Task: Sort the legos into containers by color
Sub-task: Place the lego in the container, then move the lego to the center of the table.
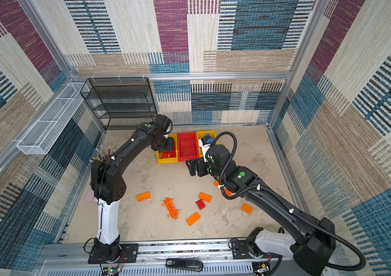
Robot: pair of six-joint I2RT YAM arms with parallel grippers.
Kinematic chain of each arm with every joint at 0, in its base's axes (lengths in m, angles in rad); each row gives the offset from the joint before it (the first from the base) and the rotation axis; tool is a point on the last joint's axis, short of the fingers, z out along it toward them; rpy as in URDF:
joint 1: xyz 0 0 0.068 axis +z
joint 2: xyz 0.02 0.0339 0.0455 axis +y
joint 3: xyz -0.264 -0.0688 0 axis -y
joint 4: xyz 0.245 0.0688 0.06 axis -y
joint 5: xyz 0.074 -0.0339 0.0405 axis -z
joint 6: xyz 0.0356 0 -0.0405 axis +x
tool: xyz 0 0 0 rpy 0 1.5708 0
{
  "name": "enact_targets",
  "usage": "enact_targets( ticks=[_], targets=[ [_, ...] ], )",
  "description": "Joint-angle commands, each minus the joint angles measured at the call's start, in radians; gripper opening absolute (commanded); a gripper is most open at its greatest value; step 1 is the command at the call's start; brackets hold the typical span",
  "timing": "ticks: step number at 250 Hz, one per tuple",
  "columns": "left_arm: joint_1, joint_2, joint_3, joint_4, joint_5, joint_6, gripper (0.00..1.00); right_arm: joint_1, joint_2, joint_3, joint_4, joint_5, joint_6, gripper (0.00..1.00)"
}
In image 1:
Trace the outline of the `blue lego brick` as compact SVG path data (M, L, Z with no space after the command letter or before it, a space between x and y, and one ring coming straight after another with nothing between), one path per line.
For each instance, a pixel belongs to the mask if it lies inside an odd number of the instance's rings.
M207 143L211 143L214 141L214 137L212 137L209 133L207 133L204 137L203 137Z

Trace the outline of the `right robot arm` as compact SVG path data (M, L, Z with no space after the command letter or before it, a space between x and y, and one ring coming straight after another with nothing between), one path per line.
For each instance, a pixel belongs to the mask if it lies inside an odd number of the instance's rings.
M203 157L186 161L186 166L191 176L212 176L227 200L240 197L255 204L284 229L280 233L272 233L262 227L255 228L246 240L250 256L285 256L311 276L321 275L327 267L340 271L359 271L366 266L367 260L361 250L338 236L332 221L326 217L318 219L298 209L268 187L252 170L236 165L233 157L237 150L237 139L229 131L219 134L219 137L222 136L232 138L231 151L218 144L217 138L205 135L198 140ZM330 262L338 243L359 258L357 264L344 266Z

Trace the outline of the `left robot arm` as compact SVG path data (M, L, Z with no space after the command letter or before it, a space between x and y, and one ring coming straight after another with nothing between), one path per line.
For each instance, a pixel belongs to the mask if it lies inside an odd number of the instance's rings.
M98 205L98 232L88 259L89 264L118 263L122 260L119 243L118 211L127 186L123 174L127 167L145 148L154 151L172 151L174 139L172 121L165 115L158 115L152 122L141 123L131 137L102 161L91 166L90 186Z

